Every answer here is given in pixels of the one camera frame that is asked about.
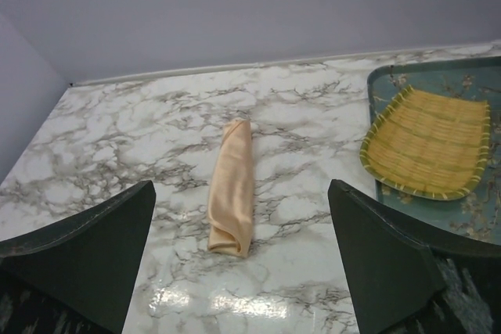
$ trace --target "basket rim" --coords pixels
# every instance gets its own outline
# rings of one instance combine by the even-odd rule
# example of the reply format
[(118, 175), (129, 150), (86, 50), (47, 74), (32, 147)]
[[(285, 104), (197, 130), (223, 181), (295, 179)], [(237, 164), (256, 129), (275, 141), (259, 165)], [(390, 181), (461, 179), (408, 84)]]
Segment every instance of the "basket rim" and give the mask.
[(378, 171), (376, 171), (376, 169), (370, 164), (368, 156), (370, 143), (372, 142), (374, 136), (379, 131), (379, 128), (386, 123), (386, 118), (389, 117), (397, 108), (400, 107), (401, 103), (397, 101), (397, 98), (400, 97), (401, 99), (406, 99), (414, 92), (425, 92), (425, 91), (414, 89), (412, 85), (408, 85), (391, 100), (391, 102), (386, 106), (383, 112), (381, 112), (379, 115), (376, 116), (376, 119), (371, 124), (370, 129), (367, 132), (366, 136), (363, 138), (362, 144), (360, 146), (359, 158), (360, 161), (362, 162), (362, 166), (366, 169), (367, 172), (369, 172), (372, 176), (374, 176), (376, 180), (380, 181), (384, 185), (388, 185), (393, 189), (407, 193), (411, 196), (418, 196), (418, 197), (423, 197), (425, 199), (433, 199), (439, 201), (452, 201), (454, 199), (462, 199), (464, 196), (469, 195), (477, 187), (478, 183), (480, 183), (481, 181), (481, 176), (483, 175), (485, 167), (487, 166), (488, 152), (490, 145), (490, 128), (491, 128), (491, 119), (490, 119), (491, 110), (487, 101), (482, 101), (479, 103), (485, 104), (485, 117), (484, 117), (484, 124), (482, 127), (482, 134), (484, 135), (487, 133), (488, 137), (481, 138), (481, 143), (478, 147), (480, 152), (478, 154), (478, 159), (477, 163), (475, 164), (475, 168), (473, 169), (474, 175), (462, 188), (457, 189), (455, 191), (447, 191), (442, 193), (434, 193), (434, 192), (423, 191), (420, 189), (413, 189), (406, 185), (399, 184), (391, 179), (386, 178)]

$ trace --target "woven basket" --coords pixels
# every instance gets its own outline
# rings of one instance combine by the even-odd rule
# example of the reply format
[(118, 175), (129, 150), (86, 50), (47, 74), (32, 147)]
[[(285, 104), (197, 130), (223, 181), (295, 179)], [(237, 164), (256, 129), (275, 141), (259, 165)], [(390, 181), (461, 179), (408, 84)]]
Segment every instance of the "woven basket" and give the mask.
[(428, 199), (469, 194), (488, 159), (490, 109), (414, 90), (399, 92), (362, 142), (360, 160), (377, 180)]

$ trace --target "towel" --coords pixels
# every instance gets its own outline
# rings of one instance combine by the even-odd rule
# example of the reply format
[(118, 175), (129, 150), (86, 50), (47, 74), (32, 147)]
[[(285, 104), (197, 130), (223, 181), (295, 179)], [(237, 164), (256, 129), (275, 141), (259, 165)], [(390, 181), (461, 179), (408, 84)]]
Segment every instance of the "towel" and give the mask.
[(233, 120), (224, 126), (209, 192), (209, 251), (247, 257), (253, 232), (253, 211), (251, 123)]

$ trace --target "white marble surface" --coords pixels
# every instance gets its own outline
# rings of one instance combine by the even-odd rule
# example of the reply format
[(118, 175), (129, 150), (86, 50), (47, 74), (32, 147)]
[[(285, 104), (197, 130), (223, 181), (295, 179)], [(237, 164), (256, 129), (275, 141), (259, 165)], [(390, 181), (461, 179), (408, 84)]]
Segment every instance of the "white marble surface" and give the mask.
[[(373, 196), (358, 149), (366, 78), (383, 65), (499, 55), (479, 45), (71, 88), (0, 187), (0, 239), (150, 179), (157, 205), (126, 333), (353, 333), (326, 200)], [(255, 234), (246, 260), (206, 251), (223, 124), (253, 124)]]

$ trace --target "folded towel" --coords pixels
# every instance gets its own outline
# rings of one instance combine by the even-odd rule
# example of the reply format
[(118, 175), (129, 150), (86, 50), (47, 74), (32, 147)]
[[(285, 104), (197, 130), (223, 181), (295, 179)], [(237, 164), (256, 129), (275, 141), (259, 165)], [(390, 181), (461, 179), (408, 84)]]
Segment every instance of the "folded towel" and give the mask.
[(224, 127), (209, 192), (209, 251), (247, 257), (252, 239), (253, 211), (251, 123), (233, 120)]

